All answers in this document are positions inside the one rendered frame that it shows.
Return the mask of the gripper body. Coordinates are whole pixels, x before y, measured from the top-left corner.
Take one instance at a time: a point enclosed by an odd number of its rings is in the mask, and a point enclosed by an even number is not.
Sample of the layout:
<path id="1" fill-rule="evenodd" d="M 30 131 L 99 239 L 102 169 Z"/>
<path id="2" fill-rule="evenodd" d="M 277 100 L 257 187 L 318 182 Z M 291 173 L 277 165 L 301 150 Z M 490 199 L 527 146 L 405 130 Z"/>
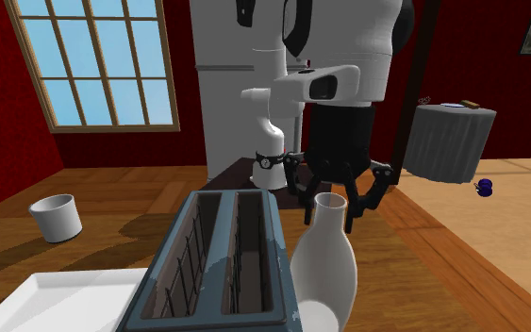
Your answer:
<path id="1" fill-rule="evenodd" d="M 325 182 L 342 182 L 344 164 L 356 179 L 371 165 L 369 148 L 374 107 L 313 104 L 310 110 L 307 166 Z"/>

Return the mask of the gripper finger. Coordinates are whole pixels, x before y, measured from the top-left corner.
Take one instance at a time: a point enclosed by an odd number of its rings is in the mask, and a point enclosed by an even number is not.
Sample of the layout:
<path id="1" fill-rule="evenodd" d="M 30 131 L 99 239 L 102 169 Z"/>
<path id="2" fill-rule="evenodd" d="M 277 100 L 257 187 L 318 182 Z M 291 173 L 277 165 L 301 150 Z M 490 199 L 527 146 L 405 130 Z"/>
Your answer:
<path id="1" fill-rule="evenodd" d="M 283 158 L 284 172 L 288 191 L 298 197 L 299 204 L 305 209 L 304 224 L 309 225 L 312 217 L 314 194 L 322 180 L 314 174 L 306 186 L 299 180 L 298 168 L 304 161 L 304 153 L 287 153 Z"/>
<path id="2" fill-rule="evenodd" d="M 343 185 L 348 198 L 348 207 L 344 223 L 344 232 L 346 234 L 352 232 L 353 220 L 361 217 L 366 208 L 371 210 L 377 209 L 390 185 L 392 172 L 393 169 L 389 164 L 375 163 L 372 168 L 374 176 L 373 184 L 364 195 L 359 195 L 356 179 L 350 169 L 350 165 L 348 163 L 343 164 Z"/>

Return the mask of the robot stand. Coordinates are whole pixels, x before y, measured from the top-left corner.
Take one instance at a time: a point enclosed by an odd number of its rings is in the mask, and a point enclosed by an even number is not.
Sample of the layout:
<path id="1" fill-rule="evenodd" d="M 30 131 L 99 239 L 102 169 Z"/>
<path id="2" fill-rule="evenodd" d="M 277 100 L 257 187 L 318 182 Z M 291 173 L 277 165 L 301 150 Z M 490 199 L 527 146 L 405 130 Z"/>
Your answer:
<path id="1" fill-rule="evenodd" d="M 216 191 L 216 190 L 252 190 L 260 188 L 256 186 L 254 182 L 250 179 L 250 176 L 253 175 L 253 169 L 257 168 L 257 175 L 266 177 L 269 179 L 270 173 L 273 173 L 272 179 L 274 181 L 283 180 L 285 183 L 286 177 L 283 169 L 283 164 L 277 164 L 273 166 L 272 170 L 262 170 L 260 166 L 254 166 L 258 163 L 255 163 L 253 158 L 240 158 L 226 168 L 223 172 L 215 176 L 211 181 L 209 181 L 200 191 Z M 308 166 L 306 164 L 300 164 L 297 169 L 297 174 L 299 175 L 299 183 L 306 186 L 308 181 L 312 177 Z M 331 185 L 326 183 L 321 183 L 317 190 L 314 192 L 314 195 L 320 192 L 331 192 Z M 279 210 L 284 209 L 299 209 L 303 210 L 304 208 L 299 204 L 297 196 L 291 195 L 287 188 L 282 188 L 275 191 L 270 191 L 274 195 Z M 208 213 L 216 212 L 217 206 L 214 206 L 211 201 L 206 201 L 204 198 L 200 198 L 200 203 L 196 206 L 200 208 L 199 211 L 205 212 L 205 207 L 207 207 Z"/>

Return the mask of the white vase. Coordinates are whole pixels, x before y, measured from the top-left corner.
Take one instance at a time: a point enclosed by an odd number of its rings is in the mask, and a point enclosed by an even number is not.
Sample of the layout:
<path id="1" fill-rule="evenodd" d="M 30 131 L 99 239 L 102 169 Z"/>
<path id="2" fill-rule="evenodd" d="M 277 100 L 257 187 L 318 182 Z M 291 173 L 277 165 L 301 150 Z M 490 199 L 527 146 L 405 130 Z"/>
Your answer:
<path id="1" fill-rule="evenodd" d="M 315 196 L 308 229 L 290 260 L 304 332 L 343 332 L 357 295 L 357 263 L 343 231 L 346 200 L 334 192 Z"/>

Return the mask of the round table with grey cloth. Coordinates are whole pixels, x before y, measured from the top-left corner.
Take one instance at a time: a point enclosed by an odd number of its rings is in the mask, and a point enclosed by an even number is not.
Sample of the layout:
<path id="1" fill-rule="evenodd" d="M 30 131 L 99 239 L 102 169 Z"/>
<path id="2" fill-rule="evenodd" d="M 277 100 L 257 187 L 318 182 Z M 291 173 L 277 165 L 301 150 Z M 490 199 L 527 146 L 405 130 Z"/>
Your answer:
<path id="1" fill-rule="evenodd" d="M 487 108 L 417 106 L 403 168 L 431 181 L 471 182 L 495 116 Z"/>

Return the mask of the white refrigerator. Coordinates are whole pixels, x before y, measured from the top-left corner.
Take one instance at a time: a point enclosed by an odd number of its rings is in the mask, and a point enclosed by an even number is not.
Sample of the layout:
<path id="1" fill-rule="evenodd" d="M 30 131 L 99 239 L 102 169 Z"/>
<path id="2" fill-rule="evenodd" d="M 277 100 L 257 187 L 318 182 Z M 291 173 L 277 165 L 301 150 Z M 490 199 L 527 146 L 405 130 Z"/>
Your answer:
<path id="1" fill-rule="evenodd" d="M 283 5 L 284 0 L 190 0 L 208 180 L 255 155 L 256 116 L 241 92 L 269 88 L 288 71 L 306 67 L 287 60 Z"/>

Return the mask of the small blue object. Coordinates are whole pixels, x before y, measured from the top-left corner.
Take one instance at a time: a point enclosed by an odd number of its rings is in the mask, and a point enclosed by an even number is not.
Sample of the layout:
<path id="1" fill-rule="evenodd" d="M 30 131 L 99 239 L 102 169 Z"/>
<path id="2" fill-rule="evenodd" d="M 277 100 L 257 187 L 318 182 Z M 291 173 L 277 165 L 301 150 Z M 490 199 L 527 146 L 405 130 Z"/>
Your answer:
<path id="1" fill-rule="evenodd" d="M 490 197 L 493 193 L 493 190 L 492 190 L 493 183 L 488 178 L 482 178 L 477 183 L 474 183 L 473 185 L 479 196 Z"/>

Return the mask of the blue-grey toaster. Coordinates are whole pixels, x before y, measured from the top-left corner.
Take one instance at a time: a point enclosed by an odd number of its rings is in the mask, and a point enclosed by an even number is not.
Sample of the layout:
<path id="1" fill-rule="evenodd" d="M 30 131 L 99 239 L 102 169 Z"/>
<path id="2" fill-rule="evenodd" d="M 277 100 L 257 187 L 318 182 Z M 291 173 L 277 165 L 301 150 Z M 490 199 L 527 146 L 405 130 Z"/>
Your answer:
<path id="1" fill-rule="evenodd" d="M 192 191 L 116 332 L 303 332 L 274 195 Z"/>

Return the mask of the white cup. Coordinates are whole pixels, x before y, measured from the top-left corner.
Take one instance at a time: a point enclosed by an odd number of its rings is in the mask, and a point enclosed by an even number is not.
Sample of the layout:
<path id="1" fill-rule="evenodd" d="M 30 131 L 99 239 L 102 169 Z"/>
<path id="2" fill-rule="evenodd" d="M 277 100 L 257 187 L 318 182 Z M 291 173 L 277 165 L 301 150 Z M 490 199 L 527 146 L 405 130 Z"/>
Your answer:
<path id="1" fill-rule="evenodd" d="M 68 241 L 83 229 L 75 198 L 71 194 L 56 194 L 43 198 L 28 207 L 28 212 L 49 243 Z"/>

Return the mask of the white tray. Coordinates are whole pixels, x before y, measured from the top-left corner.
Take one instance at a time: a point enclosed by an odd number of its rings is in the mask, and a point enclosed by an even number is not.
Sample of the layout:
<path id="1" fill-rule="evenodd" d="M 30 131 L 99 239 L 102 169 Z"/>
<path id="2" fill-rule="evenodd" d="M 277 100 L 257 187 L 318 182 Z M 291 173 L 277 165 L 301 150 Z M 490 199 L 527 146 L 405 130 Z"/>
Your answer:
<path id="1" fill-rule="evenodd" d="M 0 304 L 0 332 L 116 332 L 145 273 L 34 273 Z"/>

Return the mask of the window with wooden frame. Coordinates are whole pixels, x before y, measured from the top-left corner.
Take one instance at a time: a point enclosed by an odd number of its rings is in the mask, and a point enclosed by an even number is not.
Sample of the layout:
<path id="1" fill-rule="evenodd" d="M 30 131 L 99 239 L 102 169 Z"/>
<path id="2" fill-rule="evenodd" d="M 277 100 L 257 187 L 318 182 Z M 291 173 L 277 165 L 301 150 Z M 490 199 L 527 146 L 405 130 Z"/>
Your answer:
<path id="1" fill-rule="evenodd" d="M 53 133 L 176 132 L 163 0 L 4 0 Z"/>

